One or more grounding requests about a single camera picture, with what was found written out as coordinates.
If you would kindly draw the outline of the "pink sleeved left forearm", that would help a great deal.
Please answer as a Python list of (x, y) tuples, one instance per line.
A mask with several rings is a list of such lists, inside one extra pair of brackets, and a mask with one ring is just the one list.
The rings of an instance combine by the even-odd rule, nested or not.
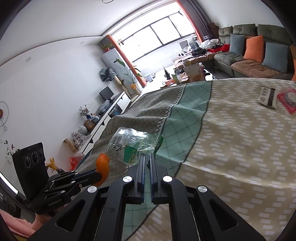
[(35, 232), (33, 225), (25, 219), (15, 218), (3, 210), (1, 210), (1, 216), (10, 231), (18, 236), (28, 238)]

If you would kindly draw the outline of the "person's left hand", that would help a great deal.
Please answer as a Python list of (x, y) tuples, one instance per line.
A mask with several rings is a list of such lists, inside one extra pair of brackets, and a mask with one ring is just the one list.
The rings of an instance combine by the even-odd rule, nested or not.
[(45, 214), (36, 214), (35, 220), (32, 223), (32, 229), (38, 230), (40, 229), (44, 224), (46, 224), (53, 216), (55, 216), (59, 211), (61, 211), (65, 206), (61, 206), (60, 208), (53, 209), (49, 213)]

